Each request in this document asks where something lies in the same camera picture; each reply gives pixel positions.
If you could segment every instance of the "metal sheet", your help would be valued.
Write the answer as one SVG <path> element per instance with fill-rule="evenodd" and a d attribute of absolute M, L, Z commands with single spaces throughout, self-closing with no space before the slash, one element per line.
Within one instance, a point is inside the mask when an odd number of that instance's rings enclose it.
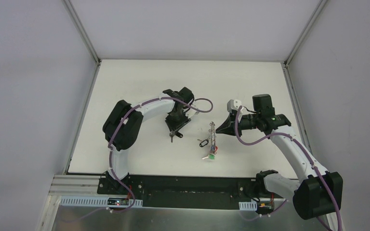
<path fill-rule="evenodd" d="M 135 208 L 121 214 L 110 214 L 100 210 L 73 223 L 61 220 L 74 220 L 96 208 L 60 206 L 53 226 L 53 231 L 209 231 L 209 230 L 260 230 L 260 231 L 324 231 L 325 228 L 316 219 L 302 220 L 288 203 L 270 218 L 262 217 L 255 221 L 255 212 L 237 210 L 173 209 L 173 208 Z"/>

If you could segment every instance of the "gray wall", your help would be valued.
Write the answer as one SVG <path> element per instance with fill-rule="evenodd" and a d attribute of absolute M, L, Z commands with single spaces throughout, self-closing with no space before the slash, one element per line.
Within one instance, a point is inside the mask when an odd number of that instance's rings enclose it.
<path fill-rule="evenodd" d="M 344 179 L 347 230 L 370 230 L 370 0 L 330 1 L 291 63 L 311 147 Z"/>
<path fill-rule="evenodd" d="M 0 0 L 0 230 L 36 228 L 94 69 L 60 0 Z"/>
<path fill-rule="evenodd" d="M 72 0 L 103 59 L 283 61 L 319 0 Z"/>

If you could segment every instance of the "metal frame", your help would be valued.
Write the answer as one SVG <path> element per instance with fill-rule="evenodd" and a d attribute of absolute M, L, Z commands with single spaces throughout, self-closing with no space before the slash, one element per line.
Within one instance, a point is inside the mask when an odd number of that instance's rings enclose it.
<path fill-rule="evenodd" d="M 67 12 L 69 13 L 71 20 L 73 21 L 74 26 L 76 27 L 77 31 L 79 32 L 79 34 L 81 36 L 81 39 L 84 42 L 84 45 L 86 45 L 87 49 L 90 52 L 90 55 L 92 56 L 92 58 L 94 59 L 96 64 L 99 64 L 100 63 L 100 58 L 98 57 L 97 52 L 95 51 L 94 46 L 93 46 L 92 42 L 90 41 L 89 36 L 87 35 L 87 32 L 84 29 L 83 24 L 81 23 L 81 20 L 80 20 L 79 16 L 77 15 L 73 4 L 71 3 L 70 0 L 62 0 L 62 2 L 64 4 Z"/>
<path fill-rule="evenodd" d="M 297 98 L 297 94 L 294 89 L 294 84 L 290 78 L 289 69 L 286 67 L 285 64 L 281 64 L 281 68 L 283 69 L 284 78 L 286 79 L 286 85 L 289 91 L 291 104 L 293 106 L 294 115 L 296 117 L 297 126 L 299 128 L 299 133 L 300 133 L 302 142 L 307 147 L 307 149 L 311 152 L 310 141 L 307 136 L 307 131 L 305 130 L 303 117 L 301 115 L 299 100 Z"/>
<path fill-rule="evenodd" d="M 286 84 L 288 86 L 292 106 L 295 112 L 296 120 L 298 122 L 299 132 L 302 137 L 303 143 L 307 146 L 307 148 L 310 151 L 311 151 L 311 147 L 310 147 L 309 139 L 308 139 L 305 127 L 304 127 L 304 122 L 303 122 L 303 118 L 302 118 L 301 110 L 300 110 L 300 104 L 299 104 L 297 94 L 294 89 L 294 83 L 292 82 L 290 74 L 289 74 L 289 64 L 293 60 L 300 46 L 303 44 L 305 38 L 308 36 L 309 32 L 311 31 L 311 28 L 313 27 L 315 21 L 320 16 L 320 13 L 324 9 L 328 1 L 329 0 L 319 1 L 317 7 L 313 11 L 309 21 L 307 22 L 305 28 L 301 32 L 299 38 L 297 39 L 287 59 L 284 62 L 281 62 Z M 67 173 L 70 160 L 71 160 L 72 154 L 74 152 L 74 149 L 77 143 L 77 138 L 80 133 L 81 125 L 82 125 L 84 116 L 86 114 L 86 110 L 89 104 L 92 90 L 94 88 L 94 84 L 95 84 L 95 81 L 96 81 L 96 78 L 97 78 L 97 75 L 100 69 L 101 59 L 98 57 L 97 52 L 95 51 L 94 46 L 91 43 L 89 36 L 87 35 L 87 32 L 84 29 L 82 22 L 78 14 L 76 13 L 71 0 L 62 0 L 62 2 L 65 6 L 65 9 L 69 13 L 70 18 L 73 21 L 73 24 L 75 25 L 77 31 L 79 32 L 82 41 L 86 45 L 91 57 L 96 62 L 97 67 L 96 67 L 90 88 L 87 93 L 87 97 L 84 103 L 83 110 L 81 112 L 81 116 L 78 121 L 78 128 L 76 131 L 76 135 L 74 137 L 73 145 L 71 147 L 67 162 L 63 169 L 64 175 L 55 175 L 53 178 L 52 185 L 50 187 L 48 197 L 46 200 L 46 204 L 43 209 L 43 213 L 41 215 L 39 225 L 37 227 L 38 231 L 51 231 L 52 230 L 53 223 L 54 223 L 56 213 L 57 213 L 57 209 L 59 207 L 62 196 L 125 197 L 125 195 L 99 195 L 97 194 L 97 186 L 99 183 L 100 176 L 97 176 L 97 175 L 95 176 L 94 175 L 65 175 Z M 335 214 L 327 214 L 327 220 L 331 228 L 333 230 L 336 230 L 337 219 L 336 219 Z"/>
<path fill-rule="evenodd" d="M 84 101 L 84 107 L 83 107 L 83 110 L 82 110 L 81 115 L 80 115 L 79 120 L 78 120 L 78 126 L 77 126 L 77 130 L 75 132 L 75 136 L 74 136 L 74 139 L 73 139 L 73 144 L 72 144 L 69 152 L 67 152 L 68 153 L 67 160 L 66 160 L 66 163 L 65 163 L 65 165 L 63 167 L 63 171 L 62 171 L 63 174 L 67 174 L 67 171 L 69 169 L 70 161 L 71 161 L 71 158 L 73 157 L 74 149 L 76 148 L 76 144 L 77 144 L 77 139 L 78 139 L 79 134 L 80 134 L 81 126 L 83 125 L 84 116 L 86 115 L 87 107 L 89 106 L 89 101 L 90 101 L 90 97 L 91 97 L 92 92 L 93 92 L 94 84 L 95 84 L 95 81 L 97 79 L 98 72 L 100 71 L 100 66 L 101 66 L 101 61 L 97 64 L 92 82 L 90 84 L 90 88 L 89 88 L 88 93 L 87 93 L 87 97 Z"/>
<path fill-rule="evenodd" d="M 307 37 L 308 33 L 310 32 L 311 28 L 313 28 L 316 20 L 320 16 L 322 10 L 324 9 L 324 7 L 325 7 L 325 5 L 327 4 L 328 1 L 329 0 L 320 0 L 320 2 L 318 3 L 316 9 L 311 14 L 310 19 L 308 20 L 307 24 L 305 25 L 303 31 L 301 32 L 301 34 L 300 34 L 300 36 L 298 38 L 298 40 L 294 44 L 293 49 L 291 50 L 289 56 L 287 57 L 286 61 L 284 62 L 287 65 L 287 67 L 291 63 L 291 61 L 293 60 L 293 58 L 296 55 L 298 49 L 303 44 L 303 42 L 304 42 L 305 38 Z"/>

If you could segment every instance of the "white robotic arm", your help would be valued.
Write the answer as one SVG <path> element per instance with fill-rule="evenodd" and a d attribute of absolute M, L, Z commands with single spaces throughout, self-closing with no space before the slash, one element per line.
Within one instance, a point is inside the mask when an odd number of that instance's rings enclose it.
<path fill-rule="evenodd" d="M 274 170 L 258 173 L 256 181 L 262 184 L 259 188 L 263 189 L 263 193 L 273 192 L 293 201 L 297 213 L 303 219 L 334 212 L 334 204 L 316 169 L 332 191 L 338 207 L 341 206 L 343 188 L 341 176 L 337 172 L 328 172 L 296 139 L 290 121 L 283 114 L 275 114 L 270 95 L 253 96 L 253 107 L 255 112 L 250 111 L 252 114 L 246 115 L 247 109 L 240 100 L 230 100 L 227 103 L 229 117 L 216 133 L 237 136 L 244 145 L 254 145 L 269 138 L 287 158 L 298 180 L 287 179 Z M 255 128 L 264 132 L 266 137 L 253 143 L 245 143 L 240 139 L 242 130 Z"/>
<path fill-rule="evenodd" d="M 183 103 L 190 103 L 193 107 L 186 113 L 184 112 Z M 183 135 L 179 130 L 191 121 L 191 117 L 197 114 L 197 109 L 193 105 L 194 95 L 188 88 L 183 88 L 179 92 L 165 90 L 158 97 L 145 100 L 140 103 L 131 104 L 124 100 L 119 101 L 108 117 L 103 126 L 103 131 L 106 134 L 106 140 L 110 142 L 112 155 L 110 155 L 110 166 L 113 166 L 117 178 L 122 179 L 128 174 L 128 152 L 129 148 L 137 139 L 141 124 L 158 115 L 168 114 L 165 122 L 170 130 L 171 142 L 174 136 L 181 138 Z M 133 110 L 126 119 L 125 114 L 129 110 Z M 116 132 L 118 124 L 122 121 L 123 124 Z M 111 169 L 109 174 L 114 178 Z"/>

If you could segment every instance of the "white tabletop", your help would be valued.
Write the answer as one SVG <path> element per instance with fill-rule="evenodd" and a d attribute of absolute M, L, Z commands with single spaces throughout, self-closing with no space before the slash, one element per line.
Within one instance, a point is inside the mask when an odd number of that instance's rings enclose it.
<path fill-rule="evenodd" d="M 92 91 L 69 173 L 103 173 L 108 169 L 108 148 L 102 127 L 115 104 L 124 99 L 137 103 L 158 96 L 163 90 L 187 87 L 195 98 L 209 98 L 212 112 L 200 113 L 174 137 L 161 115 L 142 124 L 138 139 L 130 148 L 129 173 L 170 176 L 254 177 L 261 170 L 274 169 L 288 178 L 297 178 L 281 151 L 265 140 L 254 146 L 242 145 L 236 137 L 218 134 L 214 160 L 202 160 L 208 147 L 200 148 L 209 123 L 221 125 L 228 116 L 226 103 L 238 99 L 253 109 L 252 96 L 270 94 L 276 114 L 291 121 L 297 135 L 286 81 L 280 63 L 103 60 Z M 198 101 L 202 110 L 209 103 Z M 242 139 L 255 141 L 264 136 L 258 130 L 243 131 Z"/>

